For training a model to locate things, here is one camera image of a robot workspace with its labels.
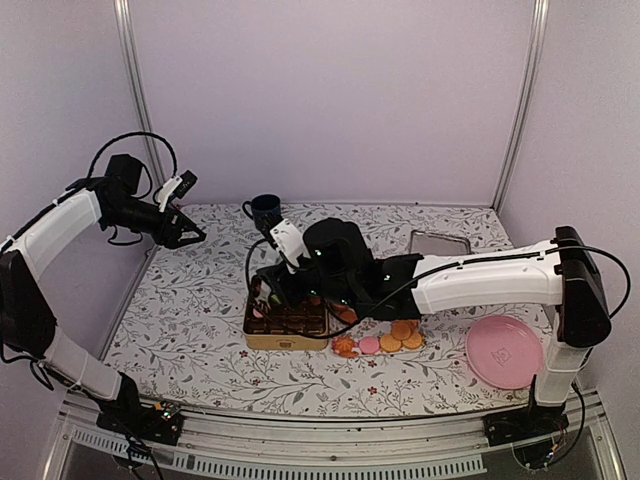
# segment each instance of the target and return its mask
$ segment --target pink plate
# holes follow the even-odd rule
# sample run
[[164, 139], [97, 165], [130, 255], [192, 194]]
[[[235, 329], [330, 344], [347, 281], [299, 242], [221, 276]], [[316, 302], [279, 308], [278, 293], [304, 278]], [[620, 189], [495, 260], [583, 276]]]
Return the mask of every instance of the pink plate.
[[542, 346], [533, 331], [515, 318], [486, 317], [467, 334], [467, 358], [478, 377], [498, 388], [528, 387], [542, 368]]

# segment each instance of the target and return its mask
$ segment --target mug handle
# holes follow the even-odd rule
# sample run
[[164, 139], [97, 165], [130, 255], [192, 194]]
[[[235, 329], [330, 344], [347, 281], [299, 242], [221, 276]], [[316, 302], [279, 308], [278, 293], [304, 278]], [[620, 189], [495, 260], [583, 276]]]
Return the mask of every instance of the mug handle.
[[247, 211], [247, 205], [249, 205], [249, 206], [251, 205], [251, 200], [247, 200], [246, 202], [244, 202], [244, 203], [242, 204], [242, 211], [244, 212], [244, 214], [245, 214], [247, 217], [249, 217], [251, 220], [253, 220], [253, 215], [251, 215], [251, 213], [249, 213], [249, 212]]

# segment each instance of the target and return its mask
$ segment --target black mug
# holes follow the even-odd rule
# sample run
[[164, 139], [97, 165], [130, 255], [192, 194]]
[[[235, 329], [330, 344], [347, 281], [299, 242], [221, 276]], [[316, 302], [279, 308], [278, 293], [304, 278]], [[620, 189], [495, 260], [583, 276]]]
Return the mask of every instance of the black mug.
[[253, 223], [260, 232], [265, 228], [265, 221], [268, 218], [271, 218], [272, 221], [282, 219], [280, 197], [270, 193], [258, 195], [253, 200], [247, 200], [242, 204], [242, 211], [247, 217], [253, 220]]

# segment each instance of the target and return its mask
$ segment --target white wall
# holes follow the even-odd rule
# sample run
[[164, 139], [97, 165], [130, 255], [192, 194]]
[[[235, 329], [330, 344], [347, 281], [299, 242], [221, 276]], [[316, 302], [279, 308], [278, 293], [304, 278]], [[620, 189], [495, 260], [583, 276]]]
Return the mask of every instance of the white wall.
[[131, 2], [191, 202], [491, 203], [530, 0]]
[[[552, 2], [531, 115], [502, 219], [518, 245], [574, 225], [640, 279], [640, 3]], [[624, 280], [598, 259], [613, 307]], [[640, 478], [637, 288], [591, 361], [628, 477]]]
[[[136, 122], [112, 2], [3, 0], [0, 45], [4, 238], [84, 176], [106, 140], [136, 129]], [[138, 141], [114, 148], [127, 151], [142, 148]], [[145, 248], [110, 247], [106, 238], [97, 227], [86, 232], [42, 279], [60, 325], [93, 353]], [[62, 388], [56, 390], [37, 384], [26, 364], [0, 365], [1, 479], [37, 478], [62, 398]]]

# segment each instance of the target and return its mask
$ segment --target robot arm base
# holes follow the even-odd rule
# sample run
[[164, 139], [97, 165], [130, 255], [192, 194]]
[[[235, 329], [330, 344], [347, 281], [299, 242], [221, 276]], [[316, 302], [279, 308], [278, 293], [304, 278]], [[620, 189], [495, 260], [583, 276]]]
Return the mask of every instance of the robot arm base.
[[122, 384], [116, 400], [92, 398], [100, 407], [96, 425], [125, 436], [135, 435], [142, 440], [177, 445], [184, 423], [177, 408], [165, 403], [159, 408], [143, 406], [136, 383], [124, 373], [120, 375]]
[[484, 433], [490, 446], [550, 435], [569, 426], [569, 420], [564, 413], [565, 404], [542, 407], [536, 402], [535, 390], [536, 377], [533, 378], [526, 407], [490, 413], [483, 417]]

